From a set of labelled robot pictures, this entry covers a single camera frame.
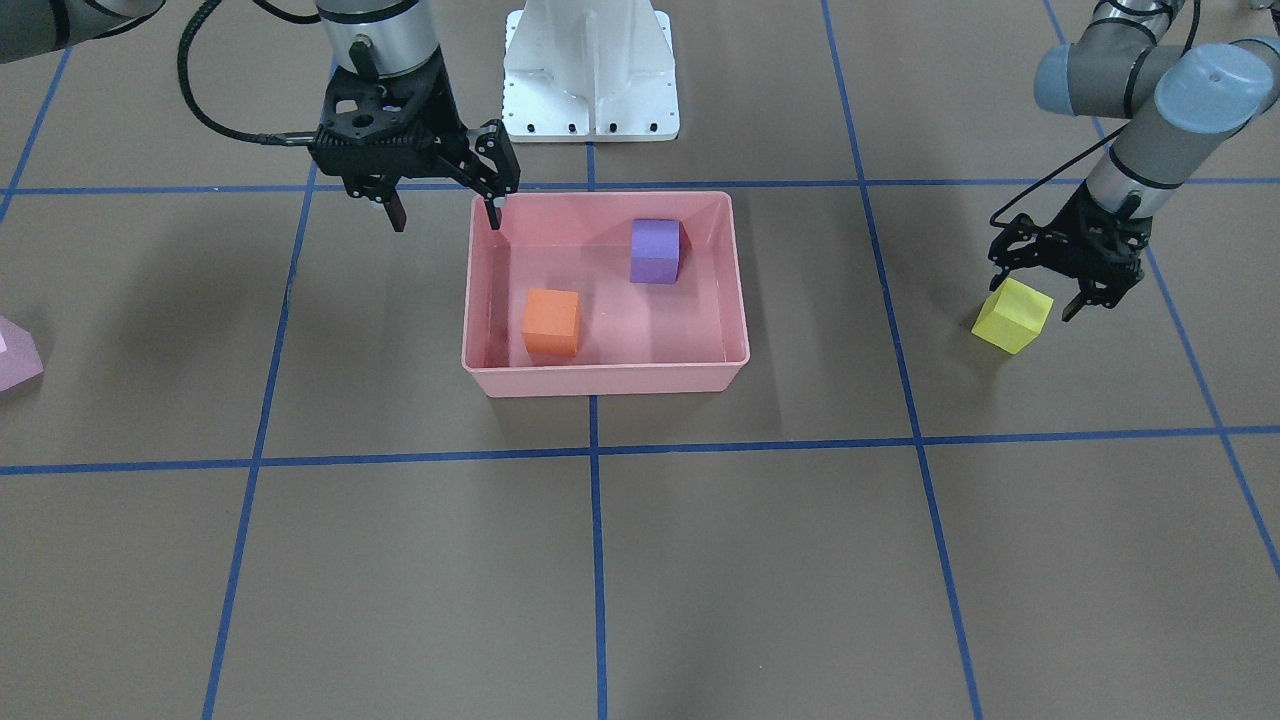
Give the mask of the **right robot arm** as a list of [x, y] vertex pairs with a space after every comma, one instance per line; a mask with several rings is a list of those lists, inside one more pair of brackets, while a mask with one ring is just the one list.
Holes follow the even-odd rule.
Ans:
[[521, 165], [503, 120], [463, 123], [429, 1], [314, 1], [307, 12], [259, 3], [276, 20], [321, 28], [332, 50], [316, 126], [273, 132], [237, 129], [197, 97], [195, 47], [219, 8], [201, 1], [175, 46], [175, 82], [201, 126], [239, 143], [305, 150], [311, 181], [335, 181], [344, 196], [380, 208], [396, 232], [408, 220], [401, 182], [420, 179], [470, 190], [489, 227], [502, 227]]

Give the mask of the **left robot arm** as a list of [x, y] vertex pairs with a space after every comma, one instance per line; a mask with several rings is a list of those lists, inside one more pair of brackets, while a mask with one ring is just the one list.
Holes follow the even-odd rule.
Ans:
[[1155, 214], [1229, 138], [1277, 104], [1276, 36], [1166, 45], [1179, 1], [1098, 1], [1078, 41], [1050, 49], [1036, 72], [1037, 105], [1066, 117], [1123, 122], [1055, 218], [1027, 214], [998, 228], [992, 288], [1044, 268], [1076, 282], [1062, 311], [1115, 307], [1144, 278]]

